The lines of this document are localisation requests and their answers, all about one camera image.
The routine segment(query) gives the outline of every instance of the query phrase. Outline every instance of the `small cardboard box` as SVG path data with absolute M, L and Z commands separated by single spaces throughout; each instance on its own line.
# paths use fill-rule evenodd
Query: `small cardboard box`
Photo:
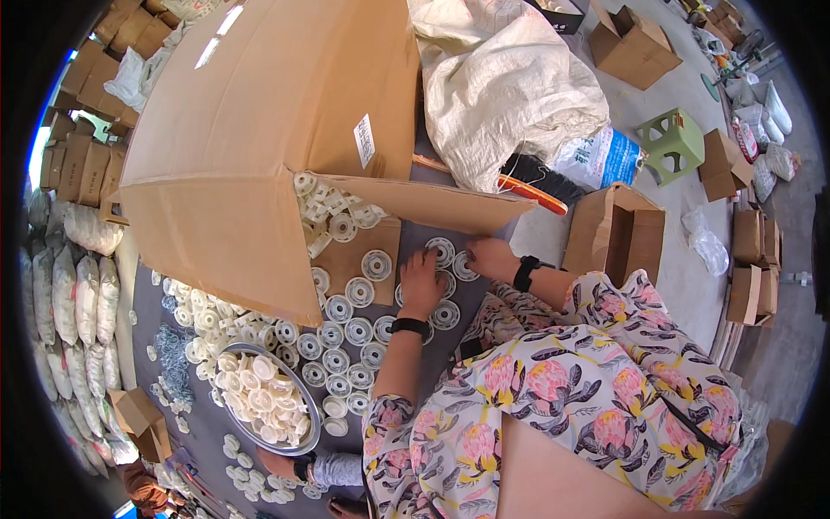
M 121 430 L 129 435 L 141 455 L 151 463 L 164 463 L 173 455 L 164 415 L 141 388 L 107 389 Z
M 635 188 L 615 182 L 576 204 L 562 267 L 574 274 L 605 271 L 615 286 L 642 268 L 656 285 L 665 224 L 659 206 Z
M 739 263 L 758 265 L 764 255 L 764 213 L 738 211 L 732 230 L 732 257 Z
M 597 69 L 646 90 L 683 60 L 666 33 L 652 20 L 622 6 L 611 14 L 591 0 L 599 24 L 588 37 Z
M 525 0 L 542 13 L 559 34 L 575 34 L 585 19 L 585 13 L 570 0 Z
M 90 148 L 92 137 L 75 132 L 66 138 L 66 153 L 61 165 L 61 181 L 57 188 L 58 200 L 77 202 L 81 194 L 81 175 L 84 173 L 86 152 Z
M 104 173 L 109 162 L 110 147 L 97 140 L 90 142 L 90 147 L 86 152 L 84 173 L 81 175 L 78 203 L 93 208 L 98 207 L 101 183 L 104 181 Z
M 718 129 L 703 137 L 706 160 L 698 171 L 710 202 L 734 196 L 749 186 L 754 170 L 737 144 Z

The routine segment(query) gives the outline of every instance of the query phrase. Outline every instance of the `floral dress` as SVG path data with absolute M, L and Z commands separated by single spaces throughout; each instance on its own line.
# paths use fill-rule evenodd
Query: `floral dress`
M 494 282 L 475 338 L 491 349 L 457 364 L 417 415 L 396 395 L 369 406 L 364 470 L 381 517 L 494 517 L 503 413 L 665 510 L 711 506 L 740 443 L 738 399 L 643 270 L 619 290 L 601 272 L 580 277 L 560 313 Z

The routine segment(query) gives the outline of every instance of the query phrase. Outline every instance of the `printed plastic bag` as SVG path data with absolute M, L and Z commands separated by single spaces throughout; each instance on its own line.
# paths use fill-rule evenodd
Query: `printed plastic bag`
M 52 268 L 51 306 L 55 314 L 57 333 L 69 344 L 75 344 L 78 340 L 78 326 L 75 323 L 75 280 L 72 252 L 67 244 L 55 258 Z
M 37 319 L 35 318 L 35 289 L 32 282 L 32 260 L 26 249 L 20 247 L 17 253 L 20 262 L 20 290 L 22 293 L 23 319 L 26 321 L 26 333 L 29 342 L 35 345 L 41 336 L 37 333 Z
M 712 276 L 720 276 L 729 269 L 729 253 L 718 237 L 709 230 L 703 207 L 686 213 L 681 218 L 683 227 L 689 231 L 689 245 L 701 255 L 706 264 L 706 270 Z
M 32 295 L 35 303 L 37 333 L 48 345 L 55 344 L 55 318 L 52 316 L 52 267 L 55 258 L 43 249 L 32 260 Z
M 98 264 L 89 256 L 78 262 L 75 281 L 75 323 L 85 345 L 95 343 L 98 317 Z
M 106 256 L 98 261 L 100 291 L 98 293 L 98 317 L 95 324 L 96 334 L 101 344 L 107 344 L 115 333 L 115 315 L 118 311 L 118 298 L 121 284 L 115 262 Z

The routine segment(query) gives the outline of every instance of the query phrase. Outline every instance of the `woman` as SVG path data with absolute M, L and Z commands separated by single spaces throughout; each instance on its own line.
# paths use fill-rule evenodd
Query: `woman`
M 456 365 L 416 413 L 422 337 L 393 334 L 363 423 L 379 515 L 658 517 L 710 507 L 740 442 L 740 407 L 646 273 L 617 289 L 600 272 L 577 277 L 535 258 L 522 267 L 494 238 L 467 252 L 469 268 L 494 280 L 462 340 L 485 353 Z M 399 320 L 426 321 L 439 302 L 435 257 L 417 252 L 401 267 Z

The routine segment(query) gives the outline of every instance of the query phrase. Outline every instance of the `gray table surface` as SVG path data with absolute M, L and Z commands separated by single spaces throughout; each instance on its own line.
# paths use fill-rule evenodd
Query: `gray table surface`
M 430 145 L 429 138 L 423 130 L 422 123 L 419 125 L 416 152 L 426 156 L 436 157 Z M 413 165 L 410 179 L 413 182 L 455 185 L 449 175 L 415 164 Z M 509 239 L 514 228 L 515 222 L 510 223 L 502 228 L 496 236 Z M 403 262 L 407 260 L 416 250 L 423 247 L 427 240 L 436 236 L 449 238 L 455 245 L 456 250 L 462 250 L 465 242 L 470 238 L 470 236 L 464 233 L 430 228 L 404 221 L 401 227 L 398 261 Z M 138 316 L 138 324 L 133 327 L 135 376 L 138 385 L 144 388 L 148 394 L 149 386 L 157 382 L 157 377 L 161 375 L 162 366 L 158 361 L 149 361 L 145 353 L 145 346 L 153 344 L 153 338 L 162 322 L 167 323 L 174 329 L 180 329 L 173 315 L 162 308 L 161 298 L 164 295 L 162 287 L 153 286 L 150 282 L 150 273 L 151 271 L 147 267 L 139 263 L 138 271 L 135 275 L 133 298 L 133 308 Z M 432 393 L 433 386 L 441 371 L 446 368 L 447 357 L 455 350 L 461 336 L 478 311 L 481 299 L 489 284 L 490 281 L 485 278 L 479 278 L 473 282 L 459 281 L 457 283 L 456 292 L 451 299 L 461 308 L 461 322 L 452 330 L 436 330 L 435 338 L 424 348 L 423 358 L 421 360 L 421 401 Z M 397 312 L 397 306 L 371 305 L 364 309 L 355 309 L 354 314 L 356 316 L 367 317 L 374 322 L 380 316 L 396 315 Z M 352 362 L 359 362 L 359 347 L 344 344 L 343 348 L 349 353 Z M 297 369 L 297 373 L 300 372 L 305 362 L 305 360 L 300 362 L 300 368 Z M 189 365 L 188 372 L 190 374 L 190 387 L 196 393 L 196 403 L 193 406 L 193 411 L 190 414 L 183 414 L 183 417 L 190 426 L 190 434 L 185 435 L 180 433 L 170 409 L 162 407 L 154 395 L 150 395 L 150 398 L 164 413 L 172 441 L 184 446 L 191 453 L 193 465 L 199 471 L 195 479 L 216 498 L 215 502 L 211 502 L 212 500 L 204 500 L 200 496 L 203 501 L 206 501 L 208 512 L 218 517 L 228 517 L 229 513 L 225 508 L 225 504 L 230 502 L 249 519 L 252 519 L 256 515 L 256 511 L 269 512 L 277 517 L 285 518 L 304 517 L 309 519 L 323 519 L 330 517 L 329 513 L 325 510 L 325 503 L 329 497 L 342 496 L 356 498 L 363 493 L 363 488 L 361 487 L 332 487 L 324 494 L 322 499 L 316 501 L 306 497 L 298 487 L 295 490 L 296 499 L 285 505 L 264 502 L 262 500 L 249 502 L 243 493 L 239 492 L 233 486 L 233 481 L 225 474 L 225 467 L 227 465 L 236 466 L 237 463 L 222 454 L 224 435 L 232 433 L 239 438 L 242 445 L 240 450 L 254 458 L 254 468 L 266 476 L 268 471 L 256 460 L 255 444 L 236 428 L 235 424 L 227 416 L 227 411 L 224 408 L 217 407 L 213 403 L 209 396 L 211 390 L 210 384 L 206 380 L 202 381 L 196 378 L 196 365 Z M 327 395 L 325 388 L 310 389 L 315 401 L 317 404 L 320 404 L 322 399 Z M 361 453 L 360 417 L 349 413 L 347 420 L 349 422 L 349 432 L 342 438 L 335 438 L 328 435 L 325 431 L 322 432 L 320 443 L 315 449 L 318 454 L 327 452 Z

